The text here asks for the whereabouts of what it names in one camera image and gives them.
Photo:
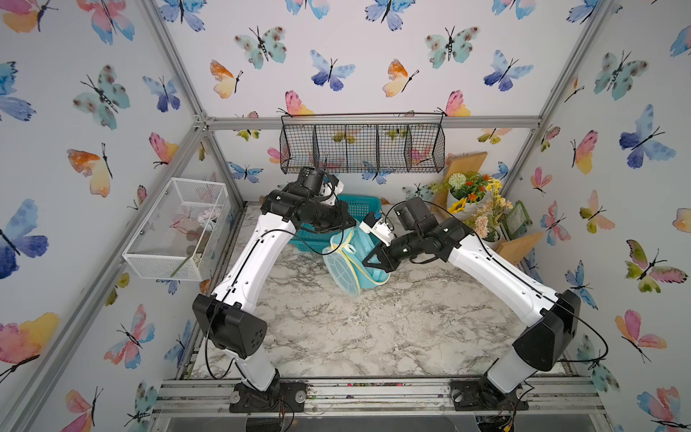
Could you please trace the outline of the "teal mesh laundry bag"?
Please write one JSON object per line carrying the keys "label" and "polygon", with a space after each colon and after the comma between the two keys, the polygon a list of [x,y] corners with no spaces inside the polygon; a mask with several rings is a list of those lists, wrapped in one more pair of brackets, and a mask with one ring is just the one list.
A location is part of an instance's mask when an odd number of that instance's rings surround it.
{"label": "teal mesh laundry bag", "polygon": [[361,291],[374,289],[389,281],[390,276],[383,270],[363,265],[374,247],[375,243],[369,234],[360,228],[349,228],[333,235],[329,246],[322,251],[329,274],[338,287],[351,297],[358,297]]}

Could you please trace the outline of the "white pot yellow pink flowers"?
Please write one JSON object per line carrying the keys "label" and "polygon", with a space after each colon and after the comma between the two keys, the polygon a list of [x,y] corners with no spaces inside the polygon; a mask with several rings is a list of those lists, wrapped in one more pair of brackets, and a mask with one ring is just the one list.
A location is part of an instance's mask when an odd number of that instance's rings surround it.
{"label": "white pot yellow pink flowers", "polygon": [[500,240],[500,223],[514,207],[514,203],[502,195],[503,185],[500,180],[493,179],[494,185],[491,187],[491,194],[486,197],[486,201],[474,213],[470,215],[452,214],[472,228],[482,239],[489,242]]}

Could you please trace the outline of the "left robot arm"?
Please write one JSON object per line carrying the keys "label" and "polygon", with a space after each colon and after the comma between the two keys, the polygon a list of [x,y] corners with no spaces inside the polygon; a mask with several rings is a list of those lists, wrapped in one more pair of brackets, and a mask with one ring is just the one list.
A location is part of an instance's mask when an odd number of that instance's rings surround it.
{"label": "left robot arm", "polygon": [[235,265],[209,296],[200,294],[193,311],[205,341],[223,350],[249,389],[270,393],[278,373],[263,347],[267,324],[255,315],[260,293],[278,257],[304,227],[318,233],[356,226],[344,185],[335,176],[303,167],[298,178],[273,190],[261,206],[257,225]]}

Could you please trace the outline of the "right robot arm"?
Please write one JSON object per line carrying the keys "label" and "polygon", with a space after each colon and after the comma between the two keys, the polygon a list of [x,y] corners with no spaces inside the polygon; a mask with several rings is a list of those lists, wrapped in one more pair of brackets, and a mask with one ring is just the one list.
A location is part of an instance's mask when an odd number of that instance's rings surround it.
{"label": "right robot arm", "polygon": [[363,260],[364,266],[391,273],[404,260],[430,255],[471,275],[525,324],[509,351],[484,374],[491,390],[509,394],[533,374],[555,366],[576,335],[581,308],[576,296],[557,293],[523,274],[462,221],[438,221],[420,198],[393,210],[406,230],[402,236],[374,213],[361,222],[361,230],[380,241]]}

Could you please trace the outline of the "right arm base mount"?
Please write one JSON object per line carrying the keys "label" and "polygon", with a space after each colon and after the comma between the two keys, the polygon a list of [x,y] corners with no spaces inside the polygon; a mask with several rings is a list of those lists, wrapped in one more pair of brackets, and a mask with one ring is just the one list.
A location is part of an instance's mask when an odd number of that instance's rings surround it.
{"label": "right arm base mount", "polygon": [[528,410],[516,390],[504,393],[485,377],[451,381],[450,398],[456,411]]}

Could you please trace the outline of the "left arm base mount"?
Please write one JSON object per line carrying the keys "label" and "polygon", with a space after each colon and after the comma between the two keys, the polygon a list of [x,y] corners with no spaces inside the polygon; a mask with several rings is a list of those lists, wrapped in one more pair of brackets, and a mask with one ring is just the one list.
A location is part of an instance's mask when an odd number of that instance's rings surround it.
{"label": "left arm base mount", "polygon": [[230,396],[230,413],[304,412],[307,383],[286,381],[276,374],[265,391],[249,384],[237,383]]}

